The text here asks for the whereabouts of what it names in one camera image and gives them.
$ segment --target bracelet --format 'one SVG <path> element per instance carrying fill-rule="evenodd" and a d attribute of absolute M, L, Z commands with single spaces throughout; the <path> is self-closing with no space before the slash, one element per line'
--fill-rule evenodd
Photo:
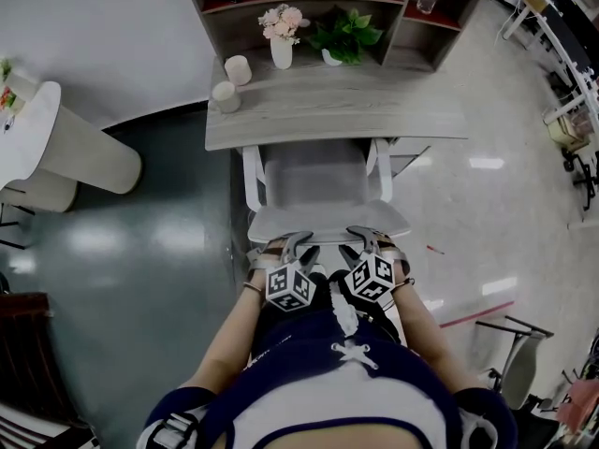
<path fill-rule="evenodd" d="M 264 290 L 260 289 L 257 286 L 254 286 L 253 284 L 251 284 L 250 282 L 244 282 L 243 283 L 243 287 L 244 288 L 248 288 L 251 289 L 253 291 L 256 291 L 259 295 L 261 295 L 262 297 L 264 297 Z"/>
<path fill-rule="evenodd" d="M 402 282 L 400 282 L 399 284 L 396 284 L 395 286 L 393 286 L 393 289 L 391 290 L 391 295 L 393 296 L 393 294 L 398 290 L 403 288 L 406 284 L 412 284 L 414 285 L 414 283 L 416 282 L 416 280 L 414 278 L 406 278 L 405 280 L 403 280 Z"/>

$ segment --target navy blue sleeve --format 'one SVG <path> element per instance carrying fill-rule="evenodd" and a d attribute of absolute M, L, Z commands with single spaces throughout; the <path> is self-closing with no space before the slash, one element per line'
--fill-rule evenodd
<path fill-rule="evenodd" d="M 161 419 L 168 419 L 172 413 L 184 413 L 209 404 L 216 395 L 203 387 L 180 387 L 170 391 L 153 408 L 144 427 Z"/>
<path fill-rule="evenodd" d="M 464 389 L 454 395 L 458 406 L 464 411 L 483 416 L 497 429 L 499 440 L 497 449 L 516 449 L 518 447 L 518 428 L 514 415 L 505 404 L 504 399 L 497 393 L 480 387 Z M 481 433 L 473 434 L 472 447 L 484 448 L 486 436 Z"/>

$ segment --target black pants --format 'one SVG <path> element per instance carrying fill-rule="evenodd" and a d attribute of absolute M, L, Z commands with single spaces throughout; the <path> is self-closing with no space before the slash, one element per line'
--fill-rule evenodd
<path fill-rule="evenodd" d="M 381 308 L 379 304 L 355 297 L 349 292 L 349 288 L 347 287 L 347 284 L 345 284 L 344 279 L 347 274 L 349 274 L 349 271 L 340 269 L 327 279 L 323 274 L 312 273 L 310 275 L 310 280 L 316 284 L 316 291 L 312 299 L 312 304 L 307 308 L 285 312 L 281 311 L 276 306 L 267 303 L 264 308 L 262 308 L 262 312 L 258 318 L 254 340 L 261 340 L 273 327 L 283 321 L 300 318 L 313 311 L 332 310 L 329 285 L 331 282 L 336 282 L 339 284 L 339 289 L 349 304 L 353 305 L 357 311 L 368 314 L 372 318 L 373 323 L 382 327 L 393 340 L 400 342 L 400 335 L 397 332 L 397 328 L 387 318 L 383 308 Z"/>

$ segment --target black and white marker cube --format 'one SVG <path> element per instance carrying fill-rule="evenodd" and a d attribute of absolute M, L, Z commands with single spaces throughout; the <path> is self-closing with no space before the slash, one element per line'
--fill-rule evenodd
<path fill-rule="evenodd" d="M 374 303 L 395 286 L 393 264 L 370 253 L 345 276 L 345 283 L 352 295 Z"/>
<path fill-rule="evenodd" d="M 266 300 L 282 311 L 310 306 L 316 285 L 288 264 L 267 273 Z"/>

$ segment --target pink flower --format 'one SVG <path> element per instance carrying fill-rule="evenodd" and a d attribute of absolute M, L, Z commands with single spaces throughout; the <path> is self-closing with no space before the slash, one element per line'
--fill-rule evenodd
<path fill-rule="evenodd" d="M 287 8 L 283 10 L 281 20 L 289 25 L 290 28 L 298 28 L 301 22 L 301 12 L 295 7 Z"/>
<path fill-rule="evenodd" d="M 273 25 L 264 27 L 264 32 L 262 32 L 262 35 L 264 35 L 268 40 L 277 36 L 277 34 L 274 32 Z"/>
<path fill-rule="evenodd" d="M 258 21 L 264 26 L 274 25 L 279 21 L 279 12 L 276 10 L 276 8 L 271 8 L 264 14 L 263 17 L 260 17 Z"/>
<path fill-rule="evenodd" d="M 274 31 L 278 36 L 292 36 L 293 33 L 290 30 L 289 25 L 285 22 L 278 22 L 274 25 Z"/>

